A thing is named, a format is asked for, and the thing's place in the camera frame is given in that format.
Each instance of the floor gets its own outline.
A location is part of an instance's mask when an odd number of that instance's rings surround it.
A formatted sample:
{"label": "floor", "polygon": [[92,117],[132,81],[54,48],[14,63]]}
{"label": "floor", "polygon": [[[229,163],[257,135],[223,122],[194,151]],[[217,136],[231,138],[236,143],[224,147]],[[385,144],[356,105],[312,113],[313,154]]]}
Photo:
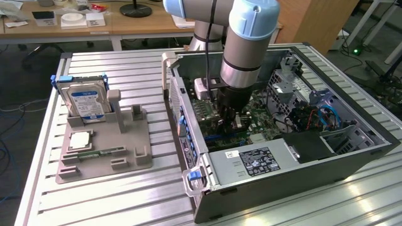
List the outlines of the floor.
{"label": "floor", "polygon": [[[344,29],[351,31],[355,27],[361,15],[353,16],[348,19]],[[375,23],[369,20],[357,37],[361,37]],[[385,70],[389,66],[383,63],[387,55],[397,46],[402,40],[402,34],[392,29],[383,27],[380,33],[371,42],[371,53],[363,52],[359,56],[361,61],[373,60],[379,63],[380,67]],[[188,44],[189,38],[178,38],[178,44]],[[94,41],[92,48],[86,47],[85,42],[61,43],[60,47],[65,52],[97,52],[112,51],[112,45],[108,41]],[[351,44],[351,48],[357,45],[359,39]],[[141,45],[141,40],[130,40],[122,42],[125,49],[142,49],[142,48],[168,48],[174,47],[172,39],[149,39],[148,46]],[[0,53],[0,107],[13,103],[26,103],[36,99],[45,99],[50,92],[49,77],[56,72],[58,63],[58,53],[53,49],[46,49],[33,60],[32,70],[25,71],[20,67],[20,61],[26,55],[28,51],[33,50],[37,45],[28,45],[26,51],[20,51],[15,45],[9,45],[6,51]],[[329,61],[341,70],[357,63],[356,60],[343,56],[337,51],[329,51],[325,55]],[[364,65],[348,70],[348,73],[363,78],[372,78],[371,72],[364,71]],[[395,76],[402,76],[402,66],[397,67]],[[37,102],[26,106],[26,110],[34,110],[45,107],[46,102]],[[0,115],[0,131],[3,131],[6,127],[13,123],[14,119],[10,117],[18,117],[20,111],[10,113],[1,113]],[[22,194],[22,188],[29,172],[29,166],[36,147],[36,140],[41,128],[44,111],[25,113],[24,115],[24,127],[14,136],[5,140],[6,146],[14,157],[15,166],[10,164],[7,170],[0,175],[0,200],[11,191],[14,193],[10,198],[3,202],[0,202],[0,225],[13,225],[17,208],[20,204],[20,198]],[[0,161],[0,169],[3,168],[5,161]]]}

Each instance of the robotic arm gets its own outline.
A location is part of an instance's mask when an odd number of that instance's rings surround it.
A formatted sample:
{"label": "robotic arm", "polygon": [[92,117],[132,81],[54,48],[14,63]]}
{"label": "robotic arm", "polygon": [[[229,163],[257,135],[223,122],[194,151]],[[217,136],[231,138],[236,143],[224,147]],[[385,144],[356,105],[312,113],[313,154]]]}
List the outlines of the robotic arm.
{"label": "robotic arm", "polygon": [[279,4],[276,0],[164,0],[162,5],[174,16],[228,27],[220,69],[227,87],[218,88],[216,98],[220,116],[232,120],[249,100]]}

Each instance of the paper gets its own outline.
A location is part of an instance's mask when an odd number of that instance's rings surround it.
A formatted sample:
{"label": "paper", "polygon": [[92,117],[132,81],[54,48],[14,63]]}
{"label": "paper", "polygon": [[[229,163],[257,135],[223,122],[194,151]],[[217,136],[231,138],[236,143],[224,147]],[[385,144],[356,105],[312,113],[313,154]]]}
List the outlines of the paper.
{"label": "paper", "polygon": [[26,24],[28,23],[25,21],[22,21],[22,22],[15,22],[15,23],[5,23],[5,26],[9,28],[9,27],[18,27],[18,26],[22,26]]}
{"label": "paper", "polygon": [[184,18],[180,18],[177,16],[170,16],[174,22],[174,26],[177,28],[193,28],[194,22],[193,21],[185,21]]}
{"label": "paper", "polygon": [[11,5],[15,6],[15,8],[21,9],[22,7],[22,3],[18,1],[5,1],[5,0],[0,0],[0,3],[10,3]]}

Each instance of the hard drive label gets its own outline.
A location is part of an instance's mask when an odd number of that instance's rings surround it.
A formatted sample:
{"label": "hard drive label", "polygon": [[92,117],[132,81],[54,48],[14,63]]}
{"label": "hard drive label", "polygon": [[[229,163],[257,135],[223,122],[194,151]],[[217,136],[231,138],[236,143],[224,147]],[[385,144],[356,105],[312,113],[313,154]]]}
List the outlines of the hard drive label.
{"label": "hard drive label", "polygon": [[267,147],[241,152],[240,158],[251,177],[279,170],[280,167]]}
{"label": "hard drive label", "polygon": [[84,119],[98,119],[104,116],[101,104],[96,101],[98,97],[96,91],[76,92],[70,96],[77,112]]}

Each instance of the hard drive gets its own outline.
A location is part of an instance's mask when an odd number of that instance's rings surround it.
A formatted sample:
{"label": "hard drive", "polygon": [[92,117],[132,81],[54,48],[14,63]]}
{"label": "hard drive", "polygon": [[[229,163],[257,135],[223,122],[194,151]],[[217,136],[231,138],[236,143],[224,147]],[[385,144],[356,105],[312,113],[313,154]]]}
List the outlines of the hard drive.
{"label": "hard drive", "polygon": [[81,117],[84,123],[105,121],[105,113],[112,112],[106,100],[106,76],[60,76],[52,85],[65,102],[69,117]]}

